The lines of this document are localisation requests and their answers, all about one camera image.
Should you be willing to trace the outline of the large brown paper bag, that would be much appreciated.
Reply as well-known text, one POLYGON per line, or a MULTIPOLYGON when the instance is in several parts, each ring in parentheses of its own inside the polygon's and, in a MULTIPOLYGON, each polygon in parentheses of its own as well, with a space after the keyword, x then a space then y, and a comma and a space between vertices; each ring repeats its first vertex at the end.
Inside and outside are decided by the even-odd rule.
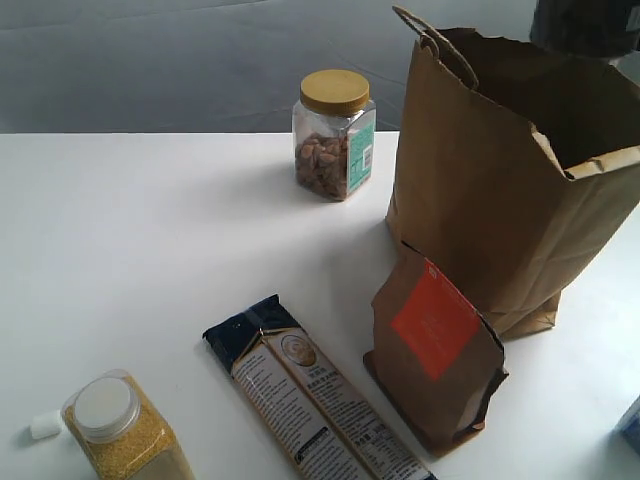
POLYGON ((639 203, 639 87, 602 61, 397 15, 417 39, 389 228, 502 337, 550 329, 639 203))

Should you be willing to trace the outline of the dark blue pasta package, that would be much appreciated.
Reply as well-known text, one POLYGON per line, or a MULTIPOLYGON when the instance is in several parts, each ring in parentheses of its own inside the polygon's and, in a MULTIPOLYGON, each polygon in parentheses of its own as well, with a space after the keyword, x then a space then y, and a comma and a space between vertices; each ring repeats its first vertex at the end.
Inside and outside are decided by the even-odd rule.
POLYGON ((304 478, 433 478, 277 295, 202 337, 304 478))

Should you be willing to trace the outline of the almond jar with yellow lid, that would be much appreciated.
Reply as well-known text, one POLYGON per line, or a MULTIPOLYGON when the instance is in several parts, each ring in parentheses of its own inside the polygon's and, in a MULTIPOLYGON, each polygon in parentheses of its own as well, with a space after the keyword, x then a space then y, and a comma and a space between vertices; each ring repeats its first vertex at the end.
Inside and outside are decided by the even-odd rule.
POLYGON ((307 75, 292 109, 295 177, 324 198, 344 201, 371 176, 376 105, 361 74, 328 69, 307 75))

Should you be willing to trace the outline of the small brown pouch orange label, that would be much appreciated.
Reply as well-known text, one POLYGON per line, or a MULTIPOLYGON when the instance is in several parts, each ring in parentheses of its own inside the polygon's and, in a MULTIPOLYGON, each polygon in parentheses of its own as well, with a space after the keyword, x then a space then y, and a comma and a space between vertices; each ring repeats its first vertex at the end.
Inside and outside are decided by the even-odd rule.
POLYGON ((407 244, 372 308, 374 346, 364 364, 424 448, 441 457, 482 431, 508 372, 504 346, 480 312, 407 244))

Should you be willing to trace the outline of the yellow millet jar white lid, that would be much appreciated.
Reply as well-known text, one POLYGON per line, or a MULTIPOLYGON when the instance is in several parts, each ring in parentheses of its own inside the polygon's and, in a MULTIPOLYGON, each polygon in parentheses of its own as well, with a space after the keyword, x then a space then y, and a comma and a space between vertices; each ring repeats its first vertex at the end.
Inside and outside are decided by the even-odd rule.
POLYGON ((173 429, 125 370, 83 386, 61 416, 100 479, 194 477, 173 429))

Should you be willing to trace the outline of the small white cube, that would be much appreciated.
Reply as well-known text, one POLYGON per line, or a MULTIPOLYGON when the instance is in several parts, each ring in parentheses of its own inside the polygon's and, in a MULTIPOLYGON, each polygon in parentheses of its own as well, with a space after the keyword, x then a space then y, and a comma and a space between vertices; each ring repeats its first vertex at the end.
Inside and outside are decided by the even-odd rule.
POLYGON ((29 432, 34 441, 59 435, 64 427, 61 412, 54 410, 36 415, 29 424, 29 432))

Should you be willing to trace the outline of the blue white carton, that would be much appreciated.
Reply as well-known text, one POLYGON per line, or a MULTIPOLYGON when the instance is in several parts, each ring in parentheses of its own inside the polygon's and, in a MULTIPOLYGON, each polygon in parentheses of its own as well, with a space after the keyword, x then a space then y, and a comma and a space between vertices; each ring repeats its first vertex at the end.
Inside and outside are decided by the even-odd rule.
POLYGON ((637 397, 621 416, 614 431, 637 455, 640 455, 640 397, 637 397))

